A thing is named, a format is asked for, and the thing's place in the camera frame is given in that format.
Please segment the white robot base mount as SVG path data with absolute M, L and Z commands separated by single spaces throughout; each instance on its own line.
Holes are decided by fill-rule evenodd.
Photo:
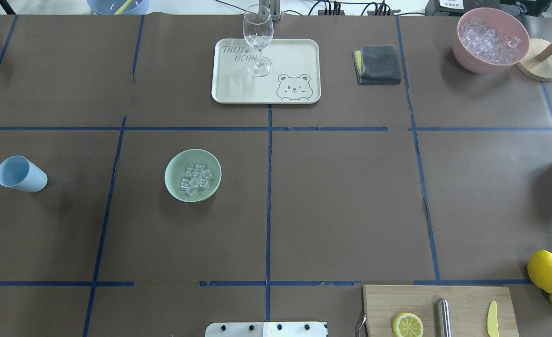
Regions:
M 325 322 L 214 322 L 206 337 L 327 337 Z

